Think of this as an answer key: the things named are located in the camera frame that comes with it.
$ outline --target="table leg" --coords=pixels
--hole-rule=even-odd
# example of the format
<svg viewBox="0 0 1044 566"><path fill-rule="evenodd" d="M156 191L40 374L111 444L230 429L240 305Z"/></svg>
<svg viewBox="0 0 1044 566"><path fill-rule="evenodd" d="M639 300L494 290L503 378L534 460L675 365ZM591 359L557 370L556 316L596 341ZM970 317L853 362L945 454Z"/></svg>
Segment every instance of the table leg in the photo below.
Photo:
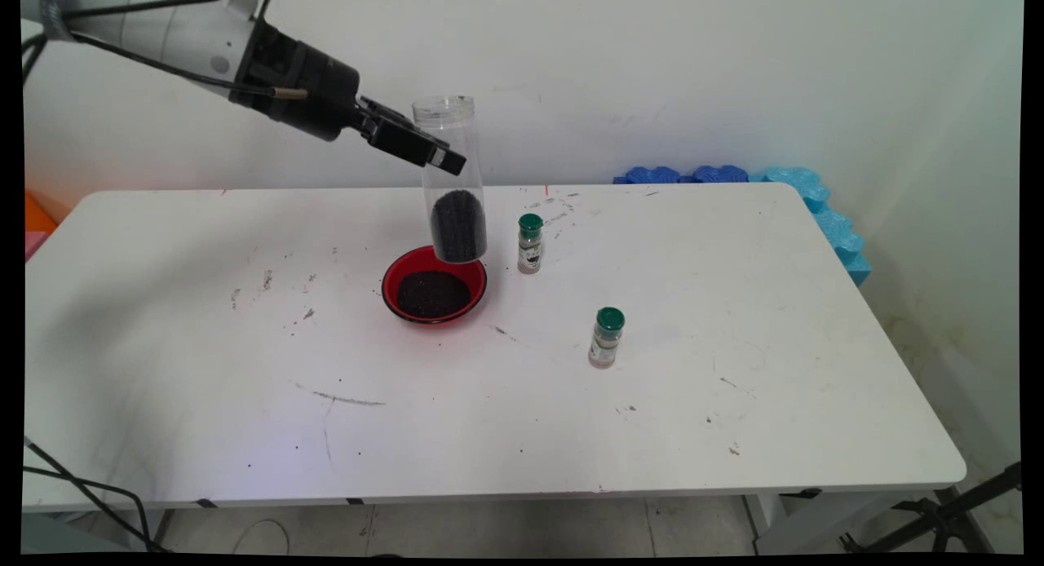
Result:
<svg viewBox="0 0 1044 566"><path fill-rule="evenodd" d="M779 511L782 502L778 495L749 495L751 516L758 527L754 547L762 556L814 551L827 541L887 511L903 496L903 493L894 492L821 493L793 515L786 515ZM755 499L757 511L751 497L758 497ZM762 497L776 497L779 505ZM757 514L761 514L760 520L767 527L764 533Z"/></svg>

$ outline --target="black cable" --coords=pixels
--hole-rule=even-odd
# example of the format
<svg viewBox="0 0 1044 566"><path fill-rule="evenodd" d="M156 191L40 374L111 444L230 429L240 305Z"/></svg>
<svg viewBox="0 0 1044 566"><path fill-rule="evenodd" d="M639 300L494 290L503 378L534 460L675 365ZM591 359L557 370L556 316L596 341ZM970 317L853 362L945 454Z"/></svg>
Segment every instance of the black cable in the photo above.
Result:
<svg viewBox="0 0 1044 566"><path fill-rule="evenodd" d="M77 478L75 476L66 476L63 473L51 472L49 470L44 470L42 468L35 468L32 466L23 466L22 472L31 472L32 474L40 474L41 476L50 476L51 478L57 478L58 480L67 480L69 482L79 482L80 485L86 485L88 487L94 487L95 489L104 489L105 491L112 491L129 497L134 501L135 508L138 509L138 519L141 520L141 533L146 538L152 539L152 536L148 534L148 519L145 516L145 505L142 504L141 499L138 495L135 495L126 489L120 489L119 487L112 487L103 482L95 482L94 480L87 480L84 478Z"/></svg>
<svg viewBox="0 0 1044 566"><path fill-rule="evenodd" d="M25 42L22 43L22 53L25 54L26 50L29 50L33 46L38 46L39 43L45 41L47 41L47 34L42 31L37 36L29 36L29 38L25 39Z"/></svg>
<svg viewBox="0 0 1044 566"><path fill-rule="evenodd" d="M55 458L52 458L50 456L50 454L48 454L47 452L45 452L42 449L40 449L40 446L37 446L37 444L33 444L32 442L30 442L29 439L26 438L26 437L23 437L23 443L25 444L26 448L29 448L30 450L33 451L33 453L35 453L38 456L40 456L41 458L43 458L44 462L46 462L49 465L51 465L51 468L53 468L54 470L56 470L58 472L58 474L61 474L62 476L68 477L68 480L73 485L73 487L75 487L76 489L78 489L79 492L81 492L84 496L86 496L87 498L91 499L91 502L93 502L95 504L95 506L97 506L98 509L100 509L102 513L104 513L105 515L108 515L110 518L112 518L113 521L116 521L116 523L118 523L121 527L123 527L124 529L126 529L127 532L129 532L132 535L134 535L134 537L136 537L139 540L141 540L142 543L145 544L145 547L149 551L164 551L164 552L169 552L170 551L167 548L161 546L160 544L153 542L149 538L145 537L141 532L139 532L138 529L135 529L129 523L127 523L126 521L124 521L119 515L116 515L116 512L113 511L112 508L110 508L108 504L105 504L104 501L102 501L97 496L95 496L94 493L92 493L90 489L88 489L81 482L79 482L79 478L76 478L75 476L73 476L73 474L71 472L69 472L68 470L66 470L66 468L58 463L58 461L56 461Z"/></svg>
<svg viewBox="0 0 1044 566"><path fill-rule="evenodd" d="M29 53L29 60L26 61L24 67L22 67L22 87L25 87L25 81L29 80L29 73L32 72L33 65L37 64L38 57L40 57L41 53L44 52L44 47L47 46L47 34L40 33L30 39L26 39L26 41L22 43L23 54L25 54L27 49L26 43L29 43L32 52Z"/></svg>
<svg viewBox="0 0 1044 566"><path fill-rule="evenodd" d="M258 11L258 20L264 20L265 11L268 11L268 2L271 0L264 0L261 2L261 11Z"/></svg>
<svg viewBox="0 0 1044 566"><path fill-rule="evenodd" d="M194 5L197 2L215 2L220 0L159 0L151 2L135 2L129 5L112 5L112 7L96 7L93 9L75 9L62 15L64 21L75 20L78 17L112 16L115 13L145 11L145 9L163 9L175 5Z"/></svg>
<svg viewBox="0 0 1044 566"><path fill-rule="evenodd" d="M151 57L142 56L138 53L129 52L129 50L123 50L122 48L111 45L111 43L99 41L99 39L92 39L90 36L84 36L76 33L75 31L72 33L72 38L74 38L74 40L78 43L86 43L87 45L100 48L101 50L109 50L109 52L112 52L113 54L119 54L122 57L129 57L130 61L141 62L142 65L149 65L149 67L153 69L161 69L161 71L168 72L171 75L182 76L182 78L190 79L190 81L209 84L209 86L230 89L247 95L265 95L265 97L276 97L276 89L272 87L252 87L246 84L234 84L232 81L215 79L212 78L212 76L198 75L196 73L186 71L186 69L171 67L171 65L165 65L160 61L152 61Z"/></svg>

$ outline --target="jar lid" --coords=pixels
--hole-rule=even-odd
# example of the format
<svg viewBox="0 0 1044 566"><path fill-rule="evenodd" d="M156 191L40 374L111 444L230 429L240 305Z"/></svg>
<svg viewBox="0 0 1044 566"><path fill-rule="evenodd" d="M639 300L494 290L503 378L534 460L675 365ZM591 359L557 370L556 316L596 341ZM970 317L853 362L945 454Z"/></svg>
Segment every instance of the jar lid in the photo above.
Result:
<svg viewBox="0 0 1044 566"><path fill-rule="evenodd" d="M525 229L526 232L536 232L537 229L541 229L544 226L544 220L535 213L526 213L522 217L519 217L519 227Z"/></svg>
<svg viewBox="0 0 1044 566"><path fill-rule="evenodd" d="M519 228L522 229L522 237L527 240L540 238L540 229L544 227L544 220L535 213L526 213L519 217Z"/></svg>
<svg viewBox="0 0 1044 566"><path fill-rule="evenodd" d="M623 329L623 312L615 307L602 307L595 317L598 327L607 332L618 332Z"/></svg>

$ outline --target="orange object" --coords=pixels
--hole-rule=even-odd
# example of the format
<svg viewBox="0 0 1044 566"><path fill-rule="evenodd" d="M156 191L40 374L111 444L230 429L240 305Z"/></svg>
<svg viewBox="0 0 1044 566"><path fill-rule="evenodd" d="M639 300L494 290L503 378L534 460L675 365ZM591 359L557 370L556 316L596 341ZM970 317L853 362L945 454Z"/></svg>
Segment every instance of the orange object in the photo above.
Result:
<svg viewBox="0 0 1044 566"><path fill-rule="evenodd" d="M25 231L53 234L55 228L57 228L57 226L54 223L54 220L44 213L44 210L40 209L38 203L29 195L29 191L26 191Z"/></svg>

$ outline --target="floor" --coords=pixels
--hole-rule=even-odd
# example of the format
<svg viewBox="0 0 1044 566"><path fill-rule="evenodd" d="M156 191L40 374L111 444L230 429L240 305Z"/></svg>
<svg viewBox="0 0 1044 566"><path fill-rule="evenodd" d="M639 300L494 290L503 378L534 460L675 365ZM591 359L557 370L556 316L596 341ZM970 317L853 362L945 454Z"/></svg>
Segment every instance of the floor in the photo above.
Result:
<svg viewBox="0 0 1044 566"><path fill-rule="evenodd" d="M792 512L805 502L784 504ZM869 543L915 517L889 511L852 535ZM119 535L115 522L97 513L73 525ZM160 543L195 553L667 558L750 556L752 540L740 497L684 497L184 510L171 513ZM922 536L900 550L930 548L931 537ZM964 547L953 540L949 550ZM841 552L831 541L816 553Z"/></svg>

